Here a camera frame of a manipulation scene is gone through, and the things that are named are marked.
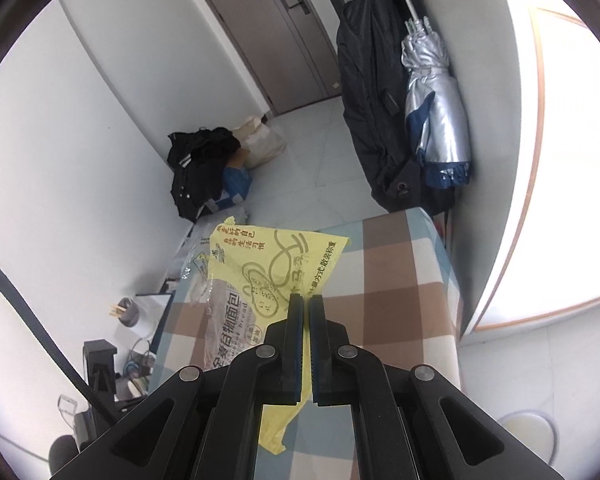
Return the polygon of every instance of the hanging clothes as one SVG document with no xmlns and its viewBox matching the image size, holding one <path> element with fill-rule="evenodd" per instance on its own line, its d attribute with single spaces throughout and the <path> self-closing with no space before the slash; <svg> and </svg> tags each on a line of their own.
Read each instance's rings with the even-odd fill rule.
<svg viewBox="0 0 600 480">
<path fill-rule="evenodd" d="M 240 141 L 226 128 L 169 135 L 167 164 L 174 171 L 171 196 L 182 218 L 196 222 L 209 199 L 222 194 L 222 172 Z"/>
<path fill-rule="evenodd" d="M 345 6 L 337 35 L 344 119 L 376 202 L 389 212 L 422 207 L 436 215 L 453 206 L 454 190 L 426 185 L 405 132 L 408 17 L 403 0 Z"/>
</svg>

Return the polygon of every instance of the door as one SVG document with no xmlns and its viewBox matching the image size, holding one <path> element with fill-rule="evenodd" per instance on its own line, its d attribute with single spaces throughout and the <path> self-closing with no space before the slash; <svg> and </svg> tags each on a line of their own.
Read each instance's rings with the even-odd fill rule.
<svg viewBox="0 0 600 480">
<path fill-rule="evenodd" d="M 208 0 L 282 114 L 340 93 L 338 64 L 308 0 Z"/>
</svg>

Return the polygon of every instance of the pen holder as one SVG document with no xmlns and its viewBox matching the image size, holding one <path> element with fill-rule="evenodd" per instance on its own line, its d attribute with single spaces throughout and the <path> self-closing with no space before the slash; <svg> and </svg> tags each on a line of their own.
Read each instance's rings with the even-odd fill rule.
<svg viewBox="0 0 600 480">
<path fill-rule="evenodd" d="M 120 323 L 136 333 L 140 338 L 148 338 L 155 329 L 154 321 L 133 301 L 120 316 Z"/>
</svg>

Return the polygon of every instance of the pile of clothes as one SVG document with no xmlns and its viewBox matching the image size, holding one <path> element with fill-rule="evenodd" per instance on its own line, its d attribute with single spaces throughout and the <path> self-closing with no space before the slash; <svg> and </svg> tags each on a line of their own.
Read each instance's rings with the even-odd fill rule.
<svg viewBox="0 0 600 480">
<path fill-rule="evenodd" d="M 169 136 L 167 163 L 174 172 L 171 195 L 181 217 L 202 215 L 244 202 L 251 187 L 247 170 L 277 157 L 286 142 L 258 117 L 233 131 L 202 128 Z"/>
<path fill-rule="evenodd" d="M 171 149 L 167 163 L 174 171 L 171 195 L 178 214 L 196 222 L 210 200 L 220 200 L 224 169 L 240 149 L 240 141 L 226 128 L 202 128 L 191 134 L 176 132 L 169 138 Z"/>
</svg>

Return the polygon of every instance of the plaid bedsheet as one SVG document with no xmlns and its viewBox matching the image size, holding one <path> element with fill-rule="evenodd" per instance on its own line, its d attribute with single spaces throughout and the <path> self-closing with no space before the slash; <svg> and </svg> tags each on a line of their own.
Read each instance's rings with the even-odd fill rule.
<svg viewBox="0 0 600 480">
<path fill-rule="evenodd" d="M 347 236 L 322 292 L 327 319 L 347 328 L 349 341 L 400 368 L 432 365 L 460 387 L 457 327 L 458 282 L 429 216 L 410 209 L 343 224 L 322 232 Z M 202 367 L 206 319 L 186 302 L 178 286 L 151 378 L 155 390 L 189 364 Z M 286 451 L 258 448 L 258 480 L 349 480 L 358 478 L 350 408 L 319 408 L 308 402 L 286 428 Z"/>
</svg>

